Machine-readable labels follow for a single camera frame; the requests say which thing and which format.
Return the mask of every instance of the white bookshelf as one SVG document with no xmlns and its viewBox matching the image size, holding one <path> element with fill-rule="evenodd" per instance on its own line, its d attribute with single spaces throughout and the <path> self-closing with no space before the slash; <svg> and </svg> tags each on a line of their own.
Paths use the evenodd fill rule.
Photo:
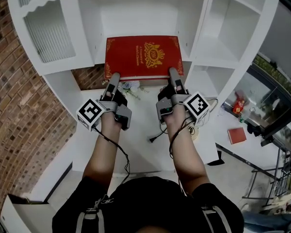
<svg viewBox="0 0 291 233">
<path fill-rule="evenodd" d="M 223 103 L 258 52 L 278 0 L 8 2 L 33 66 L 75 117 L 81 91 L 70 70 L 104 63 L 111 36 L 178 36 L 186 88 Z"/>
</svg>

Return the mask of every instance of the book cover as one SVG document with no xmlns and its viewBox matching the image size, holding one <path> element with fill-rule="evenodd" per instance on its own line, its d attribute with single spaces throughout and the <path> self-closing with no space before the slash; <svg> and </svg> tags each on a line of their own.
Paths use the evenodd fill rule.
<svg viewBox="0 0 291 233">
<path fill-rule="evenodd" d="M 115 72 L 121 80 L 167 79 L 175 67 L 180 76 L 183 65 L 177 36 L 146 35 L 107 38 L 105 78 Z"/>
<path fill-rule="evenodd" d="M 247 140 L 243 128 L 231 129 L 227 131 L 231 144 L 244 142 Z"/>
</svg>

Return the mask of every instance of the brick wall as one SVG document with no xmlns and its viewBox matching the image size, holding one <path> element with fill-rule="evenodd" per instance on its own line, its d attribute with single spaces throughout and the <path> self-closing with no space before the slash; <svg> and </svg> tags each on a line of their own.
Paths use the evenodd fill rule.
<svg viewBox="0 0 291 233">
<path fill-rule="evenodd" d="M 102 85 L 102 82 L 104 81 L 104 64 L 71 71 L 81 91 L 103 89 L 107 86 L 106 84 Z"/>
<path fill-rule="evenodd" d="M 31 191 L 75 128 L 75 120 L 35 72 L 7 0 L 0 0 L 0 211 L 7 193 Z"/>
</svg>

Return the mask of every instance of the cabinet door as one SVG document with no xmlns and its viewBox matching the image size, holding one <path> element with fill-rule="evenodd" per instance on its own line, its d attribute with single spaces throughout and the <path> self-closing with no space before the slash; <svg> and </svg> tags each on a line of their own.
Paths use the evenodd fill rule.
<svg viewBox="0 0 291 233">
<path fill-rule="evenodd" d="M 78 0 L 8 0 L 19 39 L 40 75 L 94 65 Z"/>
</svg>

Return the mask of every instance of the person's left hand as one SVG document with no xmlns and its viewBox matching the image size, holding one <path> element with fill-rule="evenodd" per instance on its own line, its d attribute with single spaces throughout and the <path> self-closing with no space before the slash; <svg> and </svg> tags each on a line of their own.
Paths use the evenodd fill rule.
<svg viewBox="0 0 291 233">
<path fill-rule="evenodd" d="M 122 124 L 117 122 L 114 118 L 113 112 L 105 112 L 101 116 L 101 132 L 112 133 L 119 132 L 122 128 Z"/>
</svg>

